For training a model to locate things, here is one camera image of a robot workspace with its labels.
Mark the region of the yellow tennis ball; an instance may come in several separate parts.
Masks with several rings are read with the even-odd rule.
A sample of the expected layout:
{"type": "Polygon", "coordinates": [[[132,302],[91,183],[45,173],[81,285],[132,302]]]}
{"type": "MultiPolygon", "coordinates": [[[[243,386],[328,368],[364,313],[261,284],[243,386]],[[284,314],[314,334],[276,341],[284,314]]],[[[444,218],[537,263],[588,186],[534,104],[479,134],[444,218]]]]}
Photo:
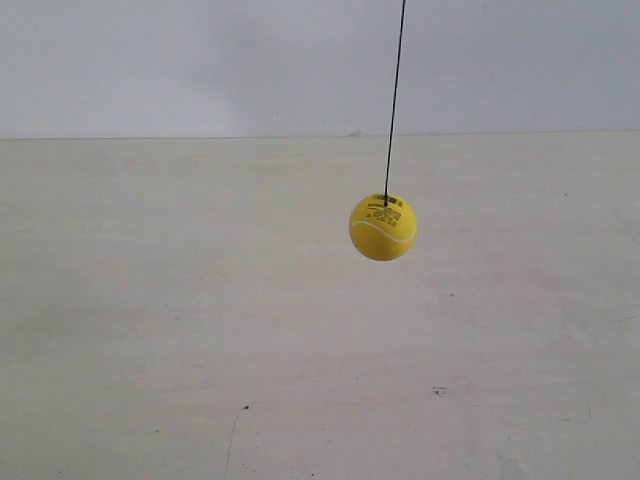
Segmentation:
{"type": "Polygon", "coordinates": [[[412,248],[418,236],[418,222],[405,198],[371,194],[352,210],[349,236],[355,249],[364,257],[392,261],[412,248]]]}

